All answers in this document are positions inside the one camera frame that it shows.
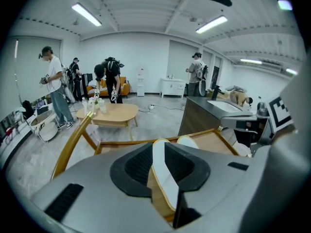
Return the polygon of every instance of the sneaker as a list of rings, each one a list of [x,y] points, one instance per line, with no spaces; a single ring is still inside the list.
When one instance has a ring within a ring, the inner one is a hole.
[[[59,128],[63,127],[65,124],[66,124],[65,122],[64,123],[60,123],[59,124]]]
[[[68,122],[67,125],[66,125],[66,128],[70,129],[72,126],[73,126],[73,123],[72,122]]]

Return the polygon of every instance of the black pants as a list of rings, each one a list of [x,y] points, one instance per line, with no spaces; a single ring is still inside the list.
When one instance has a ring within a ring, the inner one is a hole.
[[[74,99],[76,99],[76,101],[82,101],[80,80],[75,79],[73,82],[74,82],[74,90],[73,90]]]
[[[117,87],[117,82],[115,81],[114,83],[110,83],[110,82],[107,83],[107,80],[106,80],[106,85],[107,85],[107,91],[108,91],[110,102],[115,103],[114,101],[111,101],[111,93],[113,91],[113,85],[115,85],[115,87]],[[119,88],[119,91],[118,91],[117,103],[123,103],[122,102],[122,96],[121,96],[121,87]]]
[[[188,96],[201,97],[200,91],[199,91],[199,82],[189,83]]]

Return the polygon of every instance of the black speaker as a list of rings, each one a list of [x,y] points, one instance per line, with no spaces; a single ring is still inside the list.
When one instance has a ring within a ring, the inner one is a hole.
[[[82,87],[84,92],[84,97],[88,99],[87,89],[88,83],[93,80],[93,75],[91,73],[86,73],[82,75]]]
[[[22,104],[21,104],[24,108],[25,108],[25,112],[23,112],[24,117],[26,118],[26,120],[28,118],[30,118],[33,114],[34,114],[34,110],[31,107],[31,104],[29,103],[29,101],[25,100]]]

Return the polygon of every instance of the orange sofa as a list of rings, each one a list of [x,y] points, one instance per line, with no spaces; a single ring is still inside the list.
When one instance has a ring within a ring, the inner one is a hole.
[[[121,95],[122,96],[129,95],[130,94],[130,83],[125,83],[126,82],[126,77],[120,77],[120,81],[121,81]],[[101,86],[103,88],[107,87],[106,86],[106,80],[103,80],[103,79],[101,80]],[[88,93],[92,89],[94,89],[93,86],[87,86],[86,87],[87,95],[88,95],[89,98],[94,96],[94,93],[91,93],[91,94]],[[108,96],[108,91],[107,90],[102,91],[99,94],[99,96]]]

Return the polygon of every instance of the black t-shirt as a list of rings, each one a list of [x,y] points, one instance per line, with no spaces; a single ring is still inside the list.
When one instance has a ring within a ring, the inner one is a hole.
[[[73,77],[73,78],[76,78],[77,80],[80,80],[80,77],[77,74],[77,70],[80,70],[78,64],[72,62],[71,65],[70,65],[70,69],[72,70],[73,74],[75,74],[75,77]]]
[[[113,63],[111,68],[108,68],[108,61],[105,61],[104,68],[106,69],[106,83],[116,83],[115,77],[120,75],[120,68]]]

